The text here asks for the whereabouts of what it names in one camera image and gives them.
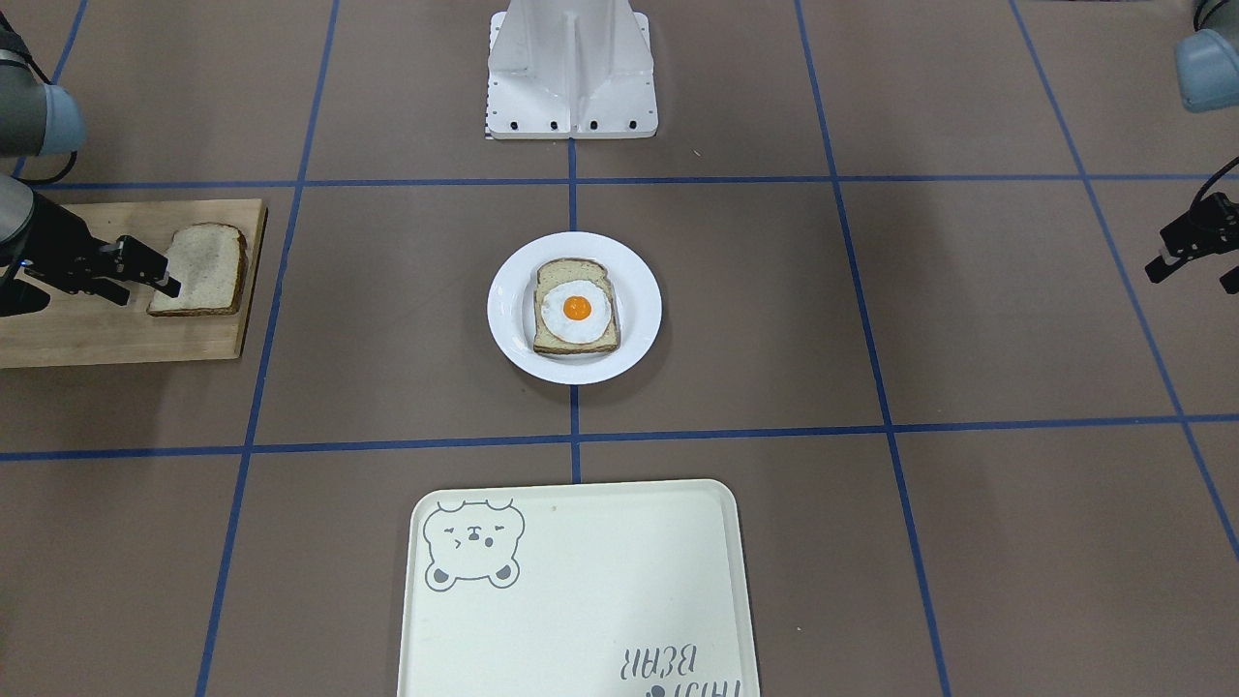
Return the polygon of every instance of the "grid line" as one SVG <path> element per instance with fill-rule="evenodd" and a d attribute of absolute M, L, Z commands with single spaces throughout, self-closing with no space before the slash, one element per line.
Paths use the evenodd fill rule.
<path fill-rule="evenodd" d="M 280 317 L 280 302 L 284 293 L 284 277 L 289 269 L 289 256 L 296 235 L 297 214 L 301 210 L 301 196 L 305 191 L 306 171 L 310 168 L 310 152 L 313 147 L 315 126 L 318 121 L 318 106 L 322 103 L 323 87 L 327 82 L 327 67 L 331 63 L 331 47 L 336 35 L 336 20 L 339 16 L 339 0 L 332 0 L 331 15 L 327 17 L 327 31 L 323 38 L 322 57 L 318 62 L 318 79 L 315 84 L 313 99 L 310 103 L 310 118 L 306 125 L 305 144 L 301 149 L 301 163 L 297 168 L 297 183 L 292 192 L 289 209 L 289 225 L 284 233 L 284 245 L 280 249 L 280 265 L 275 274 L 275 288 L 271 293 L 271 306 L 266 318 L 266 333 L 263 339 L 263 354 L 259 360 L 258 376 L 254 381 L 254 399 L 250 405 L 249 423 L 245 428 L 245 446 L 240 464 L 237 468 L 237 485 L 233 490 L 232 509 L 228 514 L 228 529 L 224 534 L 223 552 L 219 560 L 219 573 L 216 579 L 216 592 L 211 602 L 211 615 L 207 620 L 207 635 L 202 646 L 202 662 L 198 667 L 196 697 L 206 697 L 211 678 L 211 664 L 214 657 L 216 639 L 219 633 L 219 619 L 223 613 L 224 594 L 228 588 L 228 572 L 232 567 L 233 548 L 237 542 L 237 530 L 240 524 L 242 505 L 245 498 L 245 484 L 249 478 L 249 464 L 253 457 L 254 438 L 258 433 L 259 413 L 263 409 L 263 394 L 266 386 L 266 371 L 271 363 L 275 345 L 275 329 Z"/>
<path fill-rule="evenodd" d="M 1119 277 L 1123 280 L 1123 287 L 1127 293 L 1127 298 L 1130 300 L 1131 307 L 1136 313 L 1136 318 L 1140 321 L 1140 328 L 1145 334 L 1145 340 L 1149 343 L 1149 352 L 1152 354 L 1154 361 L 1157 364 L 1157 373 L 1161 375 L 1162 384 L 1166 387 L 1166 395 L 1170 397 L 1171 406 L 1175 409 L 1175 416 L 1178 418 L 1178 423 L 1183 430 L 1183 437 L 1187 439 L 1188 448 L 1192 452 L 1192 458 L 1196 461 L 1196 467 L 1201 472 L 1201 479 L 1204 482 L 1204 489 L 1208 493 L 1213 509 L 1218 515 L 1218 522 L 1222 526 L 1222 531 L 1225 535 L 1227 541 L 1230 543 L 1230 551 L 1234 555 L 1235 561 L 1239 561 L 1239 539 L 1235 536 L 1230 516 L 1227 514 L 1225 505 L 1222 503 L 1222 498 L 1218 495 L 1218 489 L 1213 483 L 1213 475 L 1209 474 L 1209 467 L 1204 462 L 1201 448 L 1196 442 L 1196 435 L 1192 432 L 1191 421 L 1183 412 L 1183 405 L 1180 402 L 1178 392 L 1175 390 L 1175 384 L 1170 376 L 1170 370 L 1166 368 L 1166 361 L 1162 360 L 1161 350 L 1157 348 L 1157 339 L 1154 337 L 1152 327 L 1149 323 L 1149 318 L 1145 316 L 1144 308 L 1140 306 L 1140 298 L 1136 296 L 1136 288 L 1131 284 L 1131 276 L 1127 275 L 1127 269 L 1123 262 L 1123 255 L 1119 253 L 1119 246 L 1114 240 L 1114 234 L 1110 230 L 1110 223 L 1106 222 L 1105 212 L 1101 209 L 1101 203 L 1097 197 L 1097 191 L 1093 188 L 1092 177 L 1084 167 L 1084 160 L 1080 157 L 1079 149 L 1075 146 L 1075 139 L 1072 137 L 1072 131 L 1067 126 L 1067 119 L 1063 116 L 1063 110 L 1058 104 L 1058 99 L 1054 97 L 1054 90 L 1049 85 L 1049 77 L 1046 74 L 1044 66 L 1041 63 L 1041 57 L 1037 54 L 1037 47 L 1032 42 L 1032 35 L 1028 32 L 1028 26 L 1023 21 L 1023 15 L 1020 14 L 1018 2 L 1016 0 L 1007 0 L 1007 5 L 1011 7 L 1011 14 L 1015 16 L 1015 21 L 1020 27 L 1020 33 L 1023 36 L 1025 45 L 1028 48 L 1028 56 L 1032 58 L 1032 63 L 1037 68 L 1037 76 L 1046 90 L 1046 97 L 1049 99 L 1049 105 L 1053 108 L 1054 116 L 1058 119 L 1058 126 L 1063 131 L 1063 140 L 1067 141 L 1067 147 L 1072 152 L 1072 160 L 1075 161 L 1075 168 L 1079 171 L 1084 191 L 1088 193 L 1089 202 L 1093 206 L 1093 213 L 1097 215 L 1097 222 L 1101 227 L 1101 234 L 1105 236 L 1106 246 L 1110 249 L 1110 256 L 1114 259 L 1114 265 L 1119 271 Z"/>
<path fill-rule="evenodd" d="M 1090 173 L 1092 181 L 1194 181 L 1204 173 Z M 653 186 L 684 183 L 878 183 L 923 181 L 1083 181 L 1079 173 L 883 173 L 883 175 L 758 175 L 758 176 L 577 176 L 569 177 L 427 177 L 427 178 L 292 178 L 276 180 L 197 180 L 197 181 L 61 181 L 36 186 L 38 191 L 142 191 L 173 188 L 325 188 L 325 187 L 419 187 L 419 186 Z M 1228 173 L 1225 180 L 1239 180 Z"/>
<path fill-rule="evenodd" d="M 1239 415 L 1193 415 L 1186 417 L 1191 423 L 1239 423 Z M 169 448 L 115 448 L 94 451 L 26 451 L 0 453 L 0 464 L 43 463 L 64 461 L 114 461 L 144 458 L 191 458 L 209 456 L 240 456 L 249 451 L 254 456 L 276 453 L 336 453 L 356 451 L 421 451 L 457 448 L 493 448 L 499 446 L 545 446 L 580 443 L 620 443 L 634 441 L 715 441 L 715 439 L 763 439 L 763 438 L 805 438 L 835 436 L 871 436 L 887 431 L 900 433 L 948 433 L 948 432 L 989 432 L 989 431 L 1052 431 L 1070 428 L 1131 428 L 1141 426 L 1180 425 L 1177 416 L 1147 417 L 1109 417 L 1083 420 L 1032 420 L 1009 422 L 957 422 L 957 423 L 906 423 L 906 425 L 862 425 L 862 426 L 823 426 L 790 428 L 736 428 L 736 430 L 699 430 L 699 431 L 637 431 L 637 432 L 598 432 L 564 433 L 545 436 L 483 436 L 463 438 L 410 438 L 389 441 L 342 441 L 342 442 L 305 442 L 305 443 L 265 443 L 245 446 L 188 446 Z"/>
<path fill-rule="evenodd" d="M 873 339 L 873 327 L 870 322 L 869 307 L 865 303 L 865 286 L 861 281 L 860 264 L 856 260 L 856 248 L 852 244 L 851 225 L 847 222 L 847 206 L 844 202 L 843 183 L 839 180 L 839 167 L 835 162 L 835 150 L 830 140 L 830 126 L 826 121 L 826 110 L 823 105 L 821 88 L 818 83 L 818 69 L 813 62 L 813 46 L 809 41 L 809 31 L 804 21 L 804 6 L 800 0 L 795 4 L 795 17 L 800 30 L 800 42 L 804 48 L 804 63 L 809 72 L 809 85 L 813 88 L 813 102 L 818 113 L 818 125 L 821 130 L 821 145 L 826 156 L 826 166 L 830 171 L 831 188 L 835 196 L 835 207 L 839 209 L 839 228 L 843 234 L 844 248 L 847 251 L 847 265 L 851 270 L 852 285 L 856 291 L 856 305 L 860 312 L 861 328 L 865 332 L 865 344 L 869 348 L 870 369 L 873 373 L 873 387 L 877 392 L 877 404 L 882 412 L 882 427 L 886 433 L 886 446 L 891 454 L 891 468 L 895 475 L 895 484 L 900 493 L 900 508 L 903 511 L 903 526 L 908 536 L 908 548 L 912 555 L 912 565 L 916 568 L 917 587 L 921 592 L 921 605 L 926 619 L 926 630 L 929 634 L 929 644 L 933 649 L 934 666 L 938 670 L 938 685 L 943 697 L 950 697 L 950 676 L 947 670 L 947 657 L 943 654 L 942 639 L 938 634 L 938 618 L 933 609 L 933 595 L 929 592 L 929 579 L 926 574 L 924 557 L 921 552 L 921 537 L 917 534 L 916 516 L 912 511 L 912 499 L 908 495 L 907 482 L 903 477 L 903 462 L 900 457 L 900 444 L 892 428 L 891 407 L 886 396 L 886 385 L 882 380 L 882 368 L 877 358 L 877 343 Z"/>
<path fill-rule="evenodd" d="M 576 219 L 576 139 L 567 139 L 567 229 L 577 228 Z M 581 484 L 581 391 L 576 385 L 567 389 L 567 422 L 571 432 L 572 484 Z"/>

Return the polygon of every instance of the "floor tile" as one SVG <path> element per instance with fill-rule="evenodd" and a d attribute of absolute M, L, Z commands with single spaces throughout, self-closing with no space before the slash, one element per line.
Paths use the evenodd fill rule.
<path fill-rule="evenodd" d="M 1239 526 L 1239 423 L 1196 425 L 1196 442 L 1209 468 L 1213 485 L 1225 508 L 1230 526 Z"/>
<path fill-rule="evenodd" d="M 566 446 L 255 457 L 209 695 L 394 695 L 413 508 L 566 484 L 569 461 Z"/>
<path fill-rule="evenodd" d="M 900 447 L 955 695 L 1239 691 L 1239 568 L 1178 427 Z"/>
<path fill-rule="evenodd" d="M 839 171 L 1074 173 L 1006 2 L 807 2 Z"/>
<path fill-rule="evenodd" d="M 237 458 L 0 468 L 0 695 L 191 695 Z"/>
<path fill-rule="evenodd" d="M 896 422 L 1172 413 L 1082 184 L 844 193 Z"/>
<path fill-rule="evenodd" d="M 296 178 L 330 12 L 328 0 L 92 2 L 62 78 L 88 130 L 68 180 Z M 26 173 L 59 167 L 47 160 Z"/>
<path fill-rule="evenodd" d="M 285 277 L 259 442 L 567 433 L 569 391 L 514 368 L 486 293 L 566 223 L 563 186 L 312 188 Z"/>
<path fill-rule="evenodd" d="M 581 390 L 584 431 L 881 422 L 829 184 L 591 184 L 579 196 L 580 225 L 631 245 L 663 292 L 650 353 Z"/>
<path fill-rule="evenodd" d="M 341 4 L 310 176 L 567 176 L 563 141 L 486 139 L 487 37 L 507 5 Z"/>
<path fill-rule="evenodd" d="M 1178 93 L 1175 45 L 1192 33 L 1192 6 L 1020 2 L 1090 173 L 1212 172 L 1232 156 L 1218 144 L 1239 128 L 1239 111 L 1192 114 Z"/>
<path fill-rule="evenodd" d="M 581 470 L 735 493 L 762 693 L 940 695 L 885 438 L 590 443 Z"/>
<path fill-rule="evenodd" d="M 266 233 L 240 359 L 0 371 L 0 452 L 239 446 L 245 441 L 271 288 L 292 192 L 286 188 L 48 191 L 58 203 L 263 198 Z M 4 338 L 0 323 L 0 340 Z"/>
<path fill-rule="evenodd" d="M 1234 413 L 1239 375 L 1223 366 L 1235 361 L 1239 298 L 1227 295 L 1218 277 L 1239 264 L 1239 254 L 1201 258 L 1157 285 L 1144 270 L 1163 244 L 1161 228 L 1187 210 L 1202 183 L 1098 181 L 1093 186 L 1183 409 Z M 1239 194 L 1230 181 L 1218 188 Z"/>
<path fill-rule="evenodd" d="M 826 173 L 792 2 L 632 7 L 649 17 L 658 135 L 581 141 L 581 176 Z"/>

